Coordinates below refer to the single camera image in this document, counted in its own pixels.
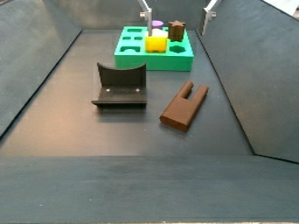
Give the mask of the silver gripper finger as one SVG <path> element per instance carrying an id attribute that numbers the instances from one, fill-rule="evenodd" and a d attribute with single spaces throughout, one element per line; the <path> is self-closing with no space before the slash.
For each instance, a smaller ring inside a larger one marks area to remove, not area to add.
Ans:
<path id="1" fill-rule="evenodd" d="M 209 5 L 202 9 L 201 35 L 206 34 L 209 22 L 217 17 L 217 7 L 222 0 L 210 0 Z"/>
<path id="2" fill-rule="evenodd" d="M 145 21 L 147 22 L 149 36 L 153 36 L 153 8 L 149 6 L 146 0 L 138 0 L 138 2 L 143 9 L 141 17 L 145 18 Z"/>

